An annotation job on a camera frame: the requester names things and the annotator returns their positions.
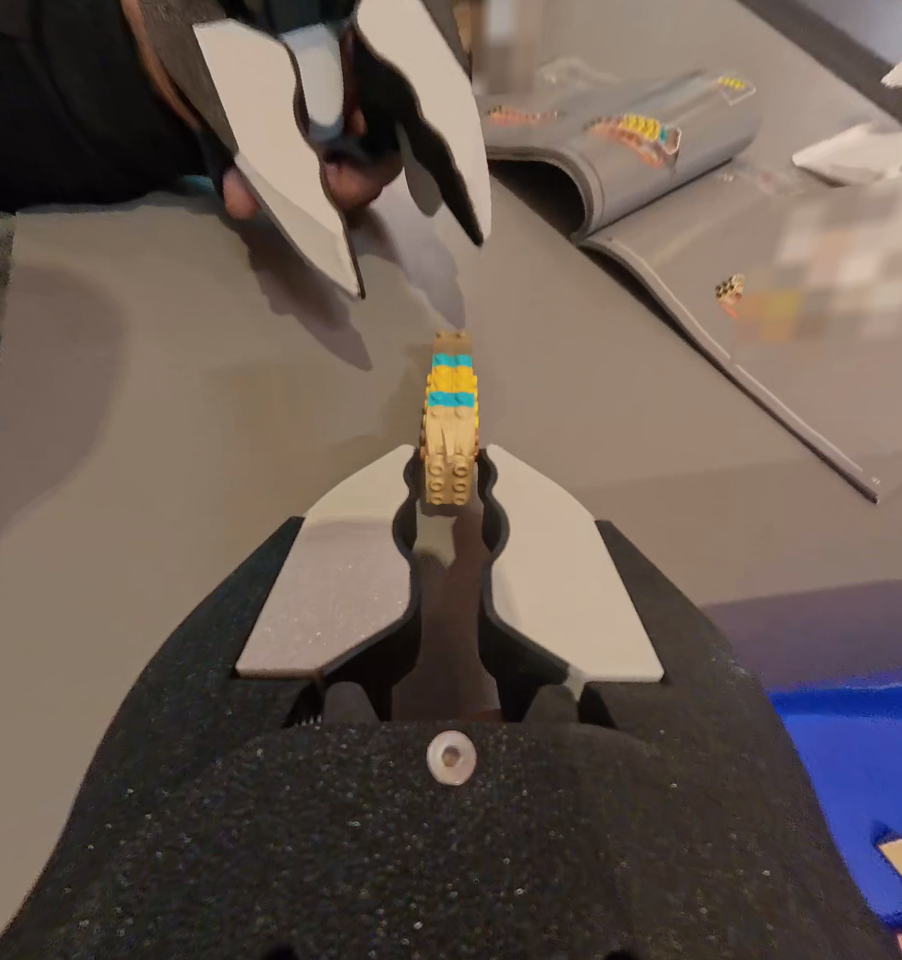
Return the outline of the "multicoloured lego build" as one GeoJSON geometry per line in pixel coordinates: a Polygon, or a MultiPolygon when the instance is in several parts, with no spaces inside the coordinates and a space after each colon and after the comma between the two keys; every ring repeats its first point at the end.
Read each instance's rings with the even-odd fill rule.
{"type": "Polygon", "coordinates": [[[479,384],[468,331],[439,331],[434,336],[419,450],[424,503],[465,506],[480,452],[479,384]]]}

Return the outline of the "person's left forearm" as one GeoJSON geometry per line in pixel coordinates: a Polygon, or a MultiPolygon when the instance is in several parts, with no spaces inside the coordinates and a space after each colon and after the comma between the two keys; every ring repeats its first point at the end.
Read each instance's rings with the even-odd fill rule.
{"type": "Polygon", "coordinates": [[[152,84],[121,2],[0,2],[0,213],[109,206],[231,166],[152,84]]]}

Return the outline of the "person's left hand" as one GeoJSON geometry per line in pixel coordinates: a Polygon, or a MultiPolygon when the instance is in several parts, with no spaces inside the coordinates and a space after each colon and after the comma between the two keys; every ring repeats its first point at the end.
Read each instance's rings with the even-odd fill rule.
{"type": "MultiPolygon", "coordinates": [[[[325,150],[322,172],[337,208],[350,214],[369,206],[402,172],[403,161],[396,133],[370,129],[357,101],[344,108],[342,139],[354,148],[325,150]]],[[[262,208],[245,177],[228,160],[225,152],[213,155],[210,146],[202,147],[208,174],[227,214],[237,221],[253,220],[262,208]]]]}

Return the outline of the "blue plastic bin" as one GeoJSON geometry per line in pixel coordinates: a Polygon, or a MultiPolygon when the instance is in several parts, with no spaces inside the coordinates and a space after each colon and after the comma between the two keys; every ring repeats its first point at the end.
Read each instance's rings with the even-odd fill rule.
{"type": "Polygon", "coordinates": [[[880,850],[902,840],[902,682],[776,690],[769,700],[853,881],[902,933],[902,876],[880,850]]]}

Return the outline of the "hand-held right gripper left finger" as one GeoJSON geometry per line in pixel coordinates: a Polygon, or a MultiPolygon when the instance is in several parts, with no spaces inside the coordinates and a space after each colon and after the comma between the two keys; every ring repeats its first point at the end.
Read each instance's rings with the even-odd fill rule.
{"type": "Polygon", "coordinates": [[[408,611],[410,561],[394,522],[415,453],[397,446],[307,511],[237,660],[239,677],[328,678],[408,611]]]}

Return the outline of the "grey lego instruction booklet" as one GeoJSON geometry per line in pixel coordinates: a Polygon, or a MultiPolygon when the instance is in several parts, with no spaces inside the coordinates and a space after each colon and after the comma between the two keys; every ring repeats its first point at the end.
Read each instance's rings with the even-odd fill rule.
{"type": "Polygon", "coordinates": [[[762,101],[735,73],[546,71],[478,99],[491,162],[577,189],[580,248],[627,270],[723,373],[872,502],[902,486],[902,136],[863,182],[748,162],[762,101]]]}

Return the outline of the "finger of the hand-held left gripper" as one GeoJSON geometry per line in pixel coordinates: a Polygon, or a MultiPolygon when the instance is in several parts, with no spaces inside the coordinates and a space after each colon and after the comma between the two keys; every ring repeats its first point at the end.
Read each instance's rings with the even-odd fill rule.
{"type": "Polygon", "coordinates": [[[273,36],[225,18],[193,26],[237,141],[235,163],[276,228],[314,269],[354,299],[365,290],[344,217],[299,119],[299,72],[273,36]]]}
{"type": "Polygon", "coordinates": [[[491,234],[481,117],[452,2],[361,1],[355,80],[369,129],[401,133],[414,161],[471,241],[491,234]]]}

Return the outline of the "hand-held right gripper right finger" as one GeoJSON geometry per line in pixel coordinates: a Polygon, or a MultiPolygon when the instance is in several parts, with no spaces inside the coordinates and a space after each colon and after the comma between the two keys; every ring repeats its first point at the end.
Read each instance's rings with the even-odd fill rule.
{"type": "Polygon", "coordinates": [[[592,514],[497,444],[484,451],[484,517],[500,510],[490,611],[566,685],[657,684],[664,668],[592,514]]]}

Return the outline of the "large white paper bag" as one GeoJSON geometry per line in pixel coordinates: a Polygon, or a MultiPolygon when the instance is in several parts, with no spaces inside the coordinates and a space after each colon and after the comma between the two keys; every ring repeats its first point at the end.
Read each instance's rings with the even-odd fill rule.
{"type": "Polygon", "coordinates": [[[853,126],[795,152],[793,165],[832,186],[867,186],[902,177],[902,129],[853,126]]]}

